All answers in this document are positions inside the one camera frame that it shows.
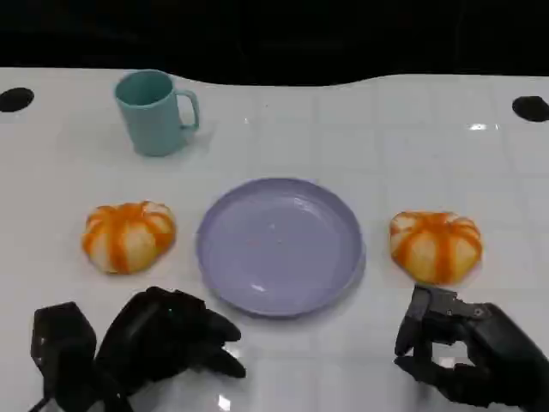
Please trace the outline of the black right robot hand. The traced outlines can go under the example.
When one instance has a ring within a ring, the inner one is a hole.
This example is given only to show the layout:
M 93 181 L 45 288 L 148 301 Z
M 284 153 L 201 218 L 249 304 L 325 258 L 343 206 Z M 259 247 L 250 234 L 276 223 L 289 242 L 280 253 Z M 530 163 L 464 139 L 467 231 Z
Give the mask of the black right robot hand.
M 462 342 L 469 362 L 445 368 L 435 343 Z M 467 303 L 442 288 L 415 286 L 395 340 L 395 364 L 453 403 L 548 409 L 548 359 L 498 306 Z

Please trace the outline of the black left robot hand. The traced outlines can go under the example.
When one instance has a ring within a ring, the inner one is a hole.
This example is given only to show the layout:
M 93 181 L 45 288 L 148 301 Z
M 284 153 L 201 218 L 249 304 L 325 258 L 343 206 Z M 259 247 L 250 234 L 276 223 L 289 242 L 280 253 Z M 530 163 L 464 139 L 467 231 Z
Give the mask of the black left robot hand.
M 239 328 L 180 290 L 151 287 L 134 295 L 115 317 L 95 361 L 126 396 L 188 369 L 243 379 L 244 366 L 225 350 Z

